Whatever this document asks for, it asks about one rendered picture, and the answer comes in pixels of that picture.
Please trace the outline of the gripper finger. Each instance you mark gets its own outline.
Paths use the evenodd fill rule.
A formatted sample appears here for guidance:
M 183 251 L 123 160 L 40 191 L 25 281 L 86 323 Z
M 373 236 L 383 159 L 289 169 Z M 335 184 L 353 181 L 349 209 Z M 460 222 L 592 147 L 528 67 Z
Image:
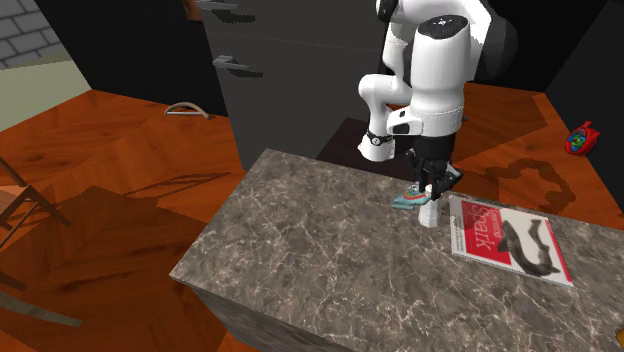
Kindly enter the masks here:
M 462 179 L 462 172 L 455 169 L 451 163 L 446 163 L 444 166 L 434 164 L 432 176 L 433 180 L 430 182 L 432 186 L 431 200 L 435 201 Z
M 406 156 L 408 157 L 409 163 L 413 169 L 418 191 L 420 193 L 424 193 L 426 186 L 430 184 L 429 169 L 431 161 L 419 156 L 413 148 L 407 150 Z

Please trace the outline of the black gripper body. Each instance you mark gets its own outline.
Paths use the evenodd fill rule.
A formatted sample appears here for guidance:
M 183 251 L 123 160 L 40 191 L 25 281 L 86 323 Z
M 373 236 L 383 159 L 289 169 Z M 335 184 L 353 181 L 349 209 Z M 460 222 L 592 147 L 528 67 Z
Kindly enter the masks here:
M 441 137 L 416 136 L 414 152 L 423 160 L 423 168 L 426 171 L 430 171 L 432 165 L 436 165 L 436 169 L 440 170 L 451 162 L 455 140 L 455 134 Z

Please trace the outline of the small white bottle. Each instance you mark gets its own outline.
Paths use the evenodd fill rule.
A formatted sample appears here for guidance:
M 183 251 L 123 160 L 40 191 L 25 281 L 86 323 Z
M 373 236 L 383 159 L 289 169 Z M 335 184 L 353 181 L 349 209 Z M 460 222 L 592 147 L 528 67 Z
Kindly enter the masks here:
M 418 220 L 426 228 L 436 228 L 438 226 L 439 205 L 438 201 L 432 198 L 431 185 L 425 187 L 425 195 L 428 200 L 420 206 Z

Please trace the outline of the teal flat book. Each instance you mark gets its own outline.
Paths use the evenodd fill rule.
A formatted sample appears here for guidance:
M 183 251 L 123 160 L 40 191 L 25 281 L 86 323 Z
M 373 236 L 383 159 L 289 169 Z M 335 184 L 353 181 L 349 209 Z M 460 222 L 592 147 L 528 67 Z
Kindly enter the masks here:
M 391 206 L 396 209 L 413 210 L 416 206 L 428 203 L 430 194 L 420 192 L 418 187 L 409 187 L 392 201 Z

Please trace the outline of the red and white book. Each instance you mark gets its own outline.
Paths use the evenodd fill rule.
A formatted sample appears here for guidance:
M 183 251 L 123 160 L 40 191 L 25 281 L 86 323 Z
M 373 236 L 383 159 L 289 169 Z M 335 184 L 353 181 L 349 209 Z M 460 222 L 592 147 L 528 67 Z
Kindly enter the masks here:
M 550 220 L 525 211 L 449 197 L 454 255 L 571 287 L 572 278 Z

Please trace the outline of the dark robot stand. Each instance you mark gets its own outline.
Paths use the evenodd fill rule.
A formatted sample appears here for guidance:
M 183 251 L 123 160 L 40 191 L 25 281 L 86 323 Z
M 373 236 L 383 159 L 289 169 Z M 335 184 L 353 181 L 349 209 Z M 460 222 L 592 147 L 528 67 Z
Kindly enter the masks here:
M 357 149 L 367 126 L 368 124 L 363 121 L 346 118 L 319 153 L 317 160 L 414 181 L 413 169 L 405 155 L 405 152 L 412 147 L 412 139 L 410 137 L 396 138 L 395 157 L 384 162 L 372 162 L 365 159 Z

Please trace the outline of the red toy phone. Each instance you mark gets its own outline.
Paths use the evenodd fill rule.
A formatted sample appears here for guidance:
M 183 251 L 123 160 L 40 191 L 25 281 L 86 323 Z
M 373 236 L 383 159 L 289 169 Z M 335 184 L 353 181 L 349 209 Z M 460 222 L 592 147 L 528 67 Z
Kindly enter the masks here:
M 574 129 L 567 137 L 565 151 L 572 155 L 585 155 L 595 146 L 600 133 L 591 127 L 592 122 L 587 120 Z

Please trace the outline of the dark grey refrigerator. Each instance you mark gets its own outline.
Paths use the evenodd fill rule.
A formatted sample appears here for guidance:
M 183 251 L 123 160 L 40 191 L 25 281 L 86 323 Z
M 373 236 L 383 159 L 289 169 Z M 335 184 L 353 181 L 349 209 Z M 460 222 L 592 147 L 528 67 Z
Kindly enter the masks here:
M 243 169 L 275 149 L 315 158 L 378 72 L 376 0 L 197 0 Z

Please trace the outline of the grey curved hanger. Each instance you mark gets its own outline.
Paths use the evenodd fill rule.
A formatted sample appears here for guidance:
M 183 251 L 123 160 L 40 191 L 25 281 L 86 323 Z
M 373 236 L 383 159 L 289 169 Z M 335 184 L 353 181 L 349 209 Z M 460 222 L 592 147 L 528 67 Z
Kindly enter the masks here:
M 211 114 L 191 102 L 179 102 L 170 105 L 165 109 L 164 114 L 176 116 L 202 116 L 207 120 L 211 120 L 213 118 Z

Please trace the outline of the brown wooden chair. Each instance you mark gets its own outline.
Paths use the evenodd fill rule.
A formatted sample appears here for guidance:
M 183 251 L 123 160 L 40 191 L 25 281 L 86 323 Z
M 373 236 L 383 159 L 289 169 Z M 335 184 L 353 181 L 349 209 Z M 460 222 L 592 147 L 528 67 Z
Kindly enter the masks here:
M 0 187 L 0 228 L 8 231 L 0 240 L 0 249 L 3 249 L 17 232 L 25 220 L 37 209 L 41 208 L 57 219 L 63 225 L 69 227 L 71 221 L 62 214 L 62 207 L 52 204 L 31 184 L 28 184 L 2 157 L 0 157 L 0 170 L 6 173 L 14 182 L 13 185 Z M 8 219 L 23 203 L 30 202 L 32 206 L 22 215 L 15 225 L 10 225 Z

